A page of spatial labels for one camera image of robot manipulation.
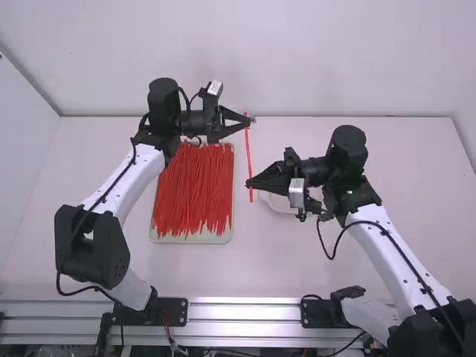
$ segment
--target metal frame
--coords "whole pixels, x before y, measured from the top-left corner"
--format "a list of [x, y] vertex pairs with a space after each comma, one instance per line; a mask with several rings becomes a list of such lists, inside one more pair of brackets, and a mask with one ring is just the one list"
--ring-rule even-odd
[[[178, 344], [197, 347], [343, 347], [360, 329], [304, 329], [300, 298], [192, 297], [186, 327], [170, 328]], [[2, 300], [0, 344], [94, 344], [112, 303]], [[124, 327], [126, 345], [168, 345], [163, 327]], [[120, 344], [112, 327], [109, 344]], [[362, 348], [361, 340], [353, 348]]]

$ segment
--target pile of red straws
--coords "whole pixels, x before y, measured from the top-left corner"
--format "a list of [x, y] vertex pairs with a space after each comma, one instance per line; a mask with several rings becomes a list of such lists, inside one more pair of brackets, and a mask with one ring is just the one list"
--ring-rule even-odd
[[160, 239], [231, 228], [234, 154], [230, 144], [180, 145], [159, 176], [152, 228]]

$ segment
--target white table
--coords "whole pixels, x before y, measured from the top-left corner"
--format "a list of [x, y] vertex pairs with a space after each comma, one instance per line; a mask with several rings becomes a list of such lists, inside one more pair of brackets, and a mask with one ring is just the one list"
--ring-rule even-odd
[[[476, 297], [471, 267], [476, 251], [472, 227], [476, 176], [451, 119], [258, 118], [250, 131], [254, 173], [281, 160], [287, 146], [302, 158], [323, 155], [332, 131], [349, 123], [367, 134], [366, 175], [400, 234], [456, 298]], [[54, 290], [54, 214], [64, 203], [77, 204], [103, 182], [129, 149], [128, 137], [137, 124], [138, 118], [62, 119], [1, 274], [0, 299], [59, 300]], [[150, 242], [154, 181], [124, 226], [131, 267], [143, 279], [160, 295], [190, 299], [288, 297], [296, 303], [304, 294], [328, 296], [351, 285], [367, 288], [369, 296], [389, 298], [364, 252], [349, 237], [344, 238], [336, 260], [329, 262], [316, 239], [314, 220], [302, 224], [292, 215], [275, 213], [265, 202], [250, 203], [244, 187], [248, 169], [243, 133], [231, 136], [229, 142], [236, 152], [231, 241], [225, 245]], [[340, 227], [332, 222], [322, 230], [330, 247]], [[79, 285], [67, 277], [62, 284], [66, 291]], [[94, 292], [74, 298], [102, 300]], [[76, 308], [86, 311], [87, 306]]]

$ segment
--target black cable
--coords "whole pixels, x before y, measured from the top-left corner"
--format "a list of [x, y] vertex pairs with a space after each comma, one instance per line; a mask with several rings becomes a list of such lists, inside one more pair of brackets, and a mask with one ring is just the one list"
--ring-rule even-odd
[[202, 138], [200, 138], [198, 135], [195, 135], [192, 139], [194, 139], [194, 138], [199, 139], [199, 143], [196, 146], [200, 147], [202, 145]]
[[458, 333], [458, 331], [456, 330], [456, 327], [454, 327], [453, 323], [451, 322], [451, 320], [449, 319], [448, 315], [446, 314], [445, 310], [443, 309], [443, 307], [441, 306], [440, 302], [438, 301], [438, 299], [434, 296], [433, 294], [433, 291], [431, 290], [431, 287], [428, 286], [428, 284], [423, 280], [423, 277], [420, 275], [420, 273], [417, 271], [417, 269], [415, 268], [415, 266], [413, 265], [413, 263], [408, 259], [407, 255], [403, 252], [403, 250], [400, 248], [400, 246], [395, 242], [395, 239], [391, 236], [390, 233], [388, 233], [388, 231], [383, 228], [379, 223], [375, 223], [375, 222], [372, 222], [372, 221], [365, 221], [365, 220], [361, 220], [361, 221], [355, 221], [355, 222], [352, 222], [346, 226], [344, 226], [342, 228], [342, 231], [341, 233], [338, 235], [337, 237], [337, 240], [335, 241], [335, 245], [334, 245], [334, 249], [332, 250], [332, 255], [329, 255], [329, 253], [327, 252], [326, 250], [326, 247], [324, 246], [324, 241], [322, 240], [322, 236], [321, 236], [321, 230], [319, 229], [319, 222], [320, 222], [320, 219], [318, 218], [317, 222], [316, 222], [316, 227], [317, 227], [317, 230], [318, 230], [318, 236], [319, 236], [319, 240], [321, 241], [321, 245], [322, 245], [322, 249], [324, 250], [324, 253], [325, 255], [327, 256], [327, 258], [329, 260], [334, 260], [335, 259], [335, 253], [337, 251], [337, 247], [338, 247], [338, 244], [339, 242], [341, 241], [341, 238], [342, 236], [344, 235], [345, 231], [347, 229], [349, 229], [350, 227], [354, 226], [354, 225], [373, 225], [375, 227], [377, 227], [378, 229], [380, 229], [380, 231], [382, 232], [382, 235], [386, 236], [390, 241], [391, 243], [393, 244], [393, 246], [395, 247], [395, 249], [399, 252], [400, 256], [402, 256], [403, 260], [407, 263], [408, 265], [408, 268], [410, 268], [410, 270], [415, 274], [416, 276], [416, 279], [418, 280], [418, 282], [422, 285], [423, 287], [423, 291], [428, 294], [428, 296], [430, 297], [430, 299], [433, 301], [433, 303], [435, 304], [435, 306], [438, 308], [438, 310], [441, 312], [441, 315], [443, 316], [443, 318], [445, 319], [446, 323], [448, 324], [450, 330], [453, 332], [453, 335], [454, 337], [456, 338], [458, 344], [460, 345], [461, 347], [461, 350], [464, 351], [465, 350], [465, 347], [464, 347], [464, 343], [463, 343], [463, 339], [461, 338], [460, 334]]
[[200, 93], [200, 92], [198, 91], [198, 92], [196, 92], [196, 93], [191, 97], [191, 99], [190, 99], [190, 108], [192, 108], [193, 100], [194, 100], [195, 98], [197, 98], [197, 96], [199, 95], [199, 93]]
[[213, 348], [210, 347], [207, 352], [205, 352], [205, 353], [202, 354], [202, 357], [205, 357], [208, 353], [210, 353], [210, 351], [211, 351], [212, 349], [213, 349]]
[[[83, 214], [83, 217], [80, 219], [80, 221], [76, 224], [74, 230], [73, 230], [73, 233], [72, 233], [72, 236], [75, 237], [77, 235], [77, 233], [79, 232], [81, 226], [84, 224], [84, 222], [86, 221], [86, 219], [88, 218], [88, 216], [91, 214], [91, 212], [102, 202], [106, 202], [106, 197], [109, 195], [109, 193], [112, 191], [112, 189], [115, 187], [116, 184], [118, 184], [118, 182], [120, 181], [120, 179], [126, 174], [127, 170], [132, 166], [132, 165], [135, 165], [135, 157], [137, 155], [137, 149], [135, 147], [135, 144], [134, 144], [134, 140], [132, 138], [130, 138], [130, 141], [131, 141], [131, 144], [132, 144], [132, 158], [131, 158], [131, 161], [129, 161], [129, 163], [126, 165], [126, 167], [124, 167], [124, 170], [122, 170], [120, 172], [120, 174], [118, 175], [118, 177], [112, 182], [112, 184], [108, 187], [108, 189], [99, 197], [99, 199], [96, 200], [96, 202]], [[62, 267], [62, 262], [63, 262], [64, 258], [59, 262], [59, 268]], [[81, 288], [81, 289], [78, 289], [74, 292], [64, 292], [63, 290], [61, 290], [61, 284], [60, 284], [60, 277], [61, 277], [61, 273], [58, 271], [57, 272], [57, 280], [56, 280], [56, 286], [57, 286], [57, 292], [58, 294], [60, 294], [61, 296], [73, 296], [73, 295], [76, 295], [76, 294], [79, 294], [81, 292], [85, 292], [87, 290], [95, 290], [96, 292], [100, 292], [101, 294], [103, 294], [104, 296], [106, 296], [108, 299], [114, 301], [115, 303], [118, 303], [120, 304], [119, 301], [117, 301], [116, 299], [114, 299], [113, 297], [111, 297], [107, 292], [104, 291], [104, 289], [100, 288], [99, 286], [87, 286], [87, 287], [84, 287], [84, 288]]]
[[316, 295], [316, 294], [307, 294], [307, 295], [304, 295], [301, 299], [300, 299], [300, 302], [303, 303], [303, 300], [305, 298], [314, 298], [314, 299], [317, 299], [317, 300], [322, 300], [322, 297], [320, 297], [319, 295]]
[[190, 116], [190, 101], [188, 100], [188, 97], [187, 95], [185, 94], [185, 91], [182, 87], [179, 87], [178, 88], [178, 91], [180, 91], [181, 95], [184, 96], [184, 100], [185, 100], [185, 106], [187, 107], [187, 113], [188, 115]]
[[325, 356], [320, 356], [320, 355], [318, 355], [318, 357], [333, 357], [333, 356], [335, 356], [335, 355], [338, 355], [339, 353], [345, 351], [347, 348], [349, 348], [350, 346], [352, 346], [352, 345], [354, 344], [354, 342], [356, 342], [360, 337], [363, 336], [363, 334], [365, 334], [365, 331], [360, 332], [356, 337], [354, 337], [354, 338], [352, 339], [351, 342], [349, 342], [348, 344], [346, 344], [346, 345], [345, 345], [344, 347], [342, 347], [340, 350], [337, 350], [337, 351], [331, 353], [330, 355], [325, 355]]
[[124, 323], [122, 318], [120, 320], [120, 347], [120, 352], [122, 353], [122, 350], [124, 349]]
[[239, 351], [227, 350], [226, 348], [210, 348], [210, 349], [208, 350], [208, 353], [209, 353], [210, 351], [233, 353], [233, 354], [235, 354], [235, 355], [245, 356], [245, 357], [260, 357], [260, 355], [254, 355], [254, 354], [252, 354], [252, 353], [246, 353], [246, 352], [239, 352]]

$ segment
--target white tray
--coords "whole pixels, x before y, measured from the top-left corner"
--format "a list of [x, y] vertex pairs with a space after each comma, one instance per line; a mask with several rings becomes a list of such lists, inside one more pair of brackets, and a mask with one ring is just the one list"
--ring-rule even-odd
[[[231, 151], [234, 153], [234, 147], [231, 145]], [[225, 231], [221, 236], [218, 236], [214, 232], [210, 232], [207, 229], [206, 224], [203, 227], [201, 233], [188, 234], [185, 238], [184, 234], [174, 237], [172, 233], [168, 233], [162, 238], [158, 239], [157, 230], [152, 228], [152, 218], [150, 220], [150, 229], [149, 229], [149, 239], [154, 243], [206, 243], [206, 244], [223, 244], [230, 242], [231, 235], [233, 234], [233, 224], [234, 224], [234, 193], [235, 193], [235, 167], [236, 167], [236, 158], [233, 159], [233, 193], [232, 193], [232, 204], [231, 204], [231, 228], [227, 223]]]

